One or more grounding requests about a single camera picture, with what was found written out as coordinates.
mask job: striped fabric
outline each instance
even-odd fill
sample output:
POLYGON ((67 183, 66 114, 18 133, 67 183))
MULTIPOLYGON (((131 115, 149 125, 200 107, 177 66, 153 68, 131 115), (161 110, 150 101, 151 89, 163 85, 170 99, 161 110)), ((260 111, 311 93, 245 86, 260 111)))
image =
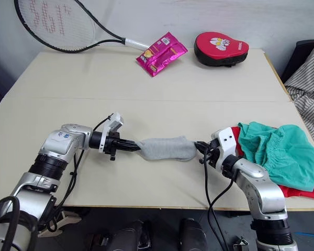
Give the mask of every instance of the striped fabric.
POLYGON ((285 86, 314 140, 314 49, 285 86))

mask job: red punching mitt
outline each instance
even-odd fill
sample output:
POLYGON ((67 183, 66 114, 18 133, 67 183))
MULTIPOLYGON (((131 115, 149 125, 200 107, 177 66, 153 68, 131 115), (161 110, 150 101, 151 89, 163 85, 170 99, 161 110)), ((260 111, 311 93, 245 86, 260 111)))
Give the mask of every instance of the red punching mitt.
POLYGON ((194 52, 208 66, 233 66, 245 60, 249 45, 222 33, 205 32, 197 36, 194 52))

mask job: floor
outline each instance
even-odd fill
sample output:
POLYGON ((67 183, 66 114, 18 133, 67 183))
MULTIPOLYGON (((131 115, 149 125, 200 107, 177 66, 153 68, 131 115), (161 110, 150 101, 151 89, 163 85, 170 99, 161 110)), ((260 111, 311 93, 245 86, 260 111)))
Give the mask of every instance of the floor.
MULTIPOLYGON (((221 250, 211 232, 207 214, 203 210, 178 209, 124 209, 124 208, 91 208, 84 212, 83 220, 77 224, 64 227, 64 232, 58 237, 39 238, 36 251, 86 250, 85 236, 97 233, 102 229, 114 232, 124 224, 140 219, 150 220, 153 225, 153 250, 177 250, 179 222, 183 218, 193 218, 198 221, 207 235, 209 250, 221 250)), ((250 229, 250 215, 230 218, 225 212, 218 212, 220 225, 229 243, 238 236, 244 237, 250 243, 250 251, 255 251, 255 233, 250 229)), ((290 212, 289 223, 292 233, 304 232, 314 234, 314 212, 290 212)), ((293 234, 300 251, 314 250, 314 237, 293 234)))

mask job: gray sock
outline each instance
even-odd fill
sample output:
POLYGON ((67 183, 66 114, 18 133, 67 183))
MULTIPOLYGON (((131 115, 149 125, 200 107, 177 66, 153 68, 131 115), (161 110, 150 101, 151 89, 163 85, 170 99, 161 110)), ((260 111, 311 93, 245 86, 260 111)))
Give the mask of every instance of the gray sock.
POLYGON ((137 151, 147 160, 155 159, 175 159, 177 161, 189 161, 196 155, 196 147, 193 141, 189 141, 185 136, 170 139, 146 139, 136 144, 141 148, 137 151))

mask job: tabletop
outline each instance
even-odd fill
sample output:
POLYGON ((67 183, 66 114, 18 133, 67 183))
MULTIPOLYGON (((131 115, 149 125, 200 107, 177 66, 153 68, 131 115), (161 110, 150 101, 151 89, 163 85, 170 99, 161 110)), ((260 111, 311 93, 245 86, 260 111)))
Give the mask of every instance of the tabletop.
MULTIPOLYGON (((64 123, 93 127, 118 111, 121 138, 173 138, 209 141, 210 135, 238 122, 273 127, 300 126, 310 138, 294 104, 282 89, 262 50, 250 50, 232 68, 198 64, 193 51, 151 78, 134 61, 139 52, 100 47, 71 55, 41 52, 0 104, 0 198, 10 194, 33 164, 48 134, 64 123)), ((109 155, 89 150, 68 206, 207 208, 201 155, 189 162, 146 161, 136 153, 109 155)), ((55 196, 69 183, 68 165, 55 196)), ((213 198, 229 183, 209 168, 213 198)), ((287 198, 289 210, 314 210, 314 200, 287 198)), ((234 185, 216 209, 247 210, 234 185)))

